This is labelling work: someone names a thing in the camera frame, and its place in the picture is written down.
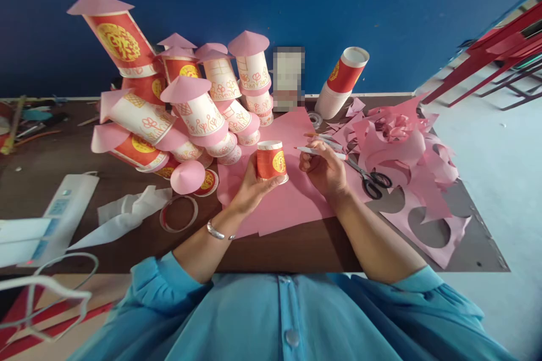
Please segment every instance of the blue wall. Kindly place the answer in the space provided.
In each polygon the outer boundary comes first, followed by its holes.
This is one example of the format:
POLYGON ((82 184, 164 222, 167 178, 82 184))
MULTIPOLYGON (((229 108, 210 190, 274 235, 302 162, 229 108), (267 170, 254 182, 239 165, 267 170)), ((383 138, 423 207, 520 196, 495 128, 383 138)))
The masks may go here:
MULTIPOLYGON (((99 95, 117 70, 76 0, 1 0, 0 96, 99 95)), ((370 62, 354 91, 412 91, 519 0, 122 0, 151 43, 179 32, 196 45, 242 30, 272 46, 305 46, 305 92, 321 86, 348 46, 370 62)))

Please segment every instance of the gray floor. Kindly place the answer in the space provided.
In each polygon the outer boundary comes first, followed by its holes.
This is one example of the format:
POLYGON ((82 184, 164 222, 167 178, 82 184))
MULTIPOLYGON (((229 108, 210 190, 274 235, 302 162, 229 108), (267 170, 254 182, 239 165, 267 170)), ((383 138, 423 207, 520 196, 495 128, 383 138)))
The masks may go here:
MULTIPOLYGON (((416 93, 437 88, 449 72, 444 68, 416 93)), ((496 106, 520 99, 506 89, 485 98, 474 94, 453 108, 441 102, 455 100, 491 72, 482 69, 424 111, 440 114, 435 130, 455 150, 453 162, 511 272, 442 277, 480 306, 487 332, 514 356, 537 360, 542 350, 542 98, 507 112, 496 106)), ((518 83, 521 90, 532 87, 531 80, 518 83)))

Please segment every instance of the blue shirt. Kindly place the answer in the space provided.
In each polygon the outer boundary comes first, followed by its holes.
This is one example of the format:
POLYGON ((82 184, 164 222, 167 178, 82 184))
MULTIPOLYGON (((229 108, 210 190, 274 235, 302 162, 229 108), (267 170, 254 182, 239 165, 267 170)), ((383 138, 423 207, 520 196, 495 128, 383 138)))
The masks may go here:
POLYGON ((172 253, 132 268, 105 325, 70 360, 508 360, 482 311, 429 267, 385 285, 343 274, 215 275, 172 253))

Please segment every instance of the silver bangle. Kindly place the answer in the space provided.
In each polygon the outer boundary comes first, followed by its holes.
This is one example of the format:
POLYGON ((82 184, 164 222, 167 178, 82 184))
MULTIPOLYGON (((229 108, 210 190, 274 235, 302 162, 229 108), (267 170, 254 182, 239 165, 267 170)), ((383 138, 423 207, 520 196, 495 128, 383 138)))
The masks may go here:
MULTIPOLYGON (((221 232, 219 232, 218 230, 216 230, 213 227, 213 225, 211 224, 211 220, 209 220, 207 222, 207 231, 209 232, 209 234, 211 234, 216 239, 223 240, 224 238, 226 238, 226 236, 224 234, 222 234, 221 232)), ((234 238, 235 238, 235 234, 230 235, 228 237, 228 240, 233 240, 234 238)))

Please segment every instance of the sleeve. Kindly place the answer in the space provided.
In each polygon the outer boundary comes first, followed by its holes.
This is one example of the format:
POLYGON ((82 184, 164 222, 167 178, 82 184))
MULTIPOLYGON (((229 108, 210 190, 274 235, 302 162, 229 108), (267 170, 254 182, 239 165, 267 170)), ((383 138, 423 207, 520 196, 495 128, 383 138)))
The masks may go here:
POLYGON ((131 359, 126 351, 145 353, 144 346, 172 334, 211 287, 196 282, 171 252, 159 261, 144 259, 131 272, 132 284, 125 297, 69 360, 131 359))
MULTIPOLYGON (((393 285, 357 275, 338 284, 367 309, 369 318, 387 319, 396 329, 394 335, 408 336, 437 359, 514 359, 483 329, 481 309, 429 266, 393 285)), ((382 320, 373 322, 383 324, 382 320)))

